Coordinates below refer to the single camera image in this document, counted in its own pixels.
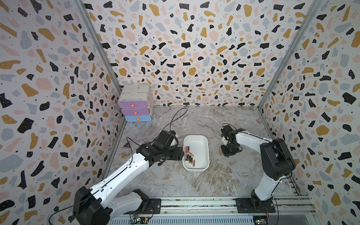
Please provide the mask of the white plastic storage box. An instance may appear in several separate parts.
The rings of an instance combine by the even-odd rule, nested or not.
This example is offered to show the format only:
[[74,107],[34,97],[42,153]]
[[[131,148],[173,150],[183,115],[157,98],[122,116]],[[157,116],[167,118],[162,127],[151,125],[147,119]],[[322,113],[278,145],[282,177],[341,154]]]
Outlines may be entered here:
[[210,165],[208,139],[203,135],[188,135],[183,140],[183,150],[185,152],[186,146],[189,146],[189,152],[194,157],[188,155],[188,161],[185,161],[185,156],[182,159],[182,164],[187,171],[203,172],[208,169]]

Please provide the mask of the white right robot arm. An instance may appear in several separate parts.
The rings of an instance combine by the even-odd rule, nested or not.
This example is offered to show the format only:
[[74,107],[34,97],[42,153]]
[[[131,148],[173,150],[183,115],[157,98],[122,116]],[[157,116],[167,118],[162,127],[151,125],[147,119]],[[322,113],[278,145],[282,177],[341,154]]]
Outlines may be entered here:
[[270,203],[280,181],[291,177],[295,169],[295,162],[285,141],[281,138],[271,140],[260,137],[242,128],[234,130],[230,125],[222,127],[221,138],[221,151],[226,157],[241,152],[243,146],[260,153],[264,174],[251,193],[250,203],[256,209]]

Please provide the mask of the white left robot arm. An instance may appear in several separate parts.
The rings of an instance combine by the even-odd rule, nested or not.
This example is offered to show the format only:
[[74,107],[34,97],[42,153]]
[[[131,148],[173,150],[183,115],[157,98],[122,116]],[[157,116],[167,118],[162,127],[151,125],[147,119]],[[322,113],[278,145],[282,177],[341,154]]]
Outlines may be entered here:
[[184,157],[181,147],[157,148],[149,143],[142,144],[129,162],[122,165],[100,183],[87,189],[77,190],[73,216],[81,225],[106,225],[122,214],[144,213],[152,209],[149,197],[139,189],[117,197],[135,177],[164,160],[181,161]]

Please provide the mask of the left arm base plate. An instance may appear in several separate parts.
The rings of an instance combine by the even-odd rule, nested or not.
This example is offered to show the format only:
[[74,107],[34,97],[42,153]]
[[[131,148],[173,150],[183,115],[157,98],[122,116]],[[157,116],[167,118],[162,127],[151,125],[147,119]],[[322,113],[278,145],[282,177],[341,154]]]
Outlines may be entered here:
[[160,214],[162,200],[160,198],[150,198],[142,201],[141,205],[133,213],[136,214]]

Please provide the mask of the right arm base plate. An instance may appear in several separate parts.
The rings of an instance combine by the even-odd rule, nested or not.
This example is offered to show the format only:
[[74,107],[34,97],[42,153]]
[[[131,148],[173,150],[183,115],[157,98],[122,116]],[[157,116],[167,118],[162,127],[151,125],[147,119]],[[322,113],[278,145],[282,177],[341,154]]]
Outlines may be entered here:
[[236,198],[235,205],[238,213],[275,213],[273,198],[260,201],[257,197]]

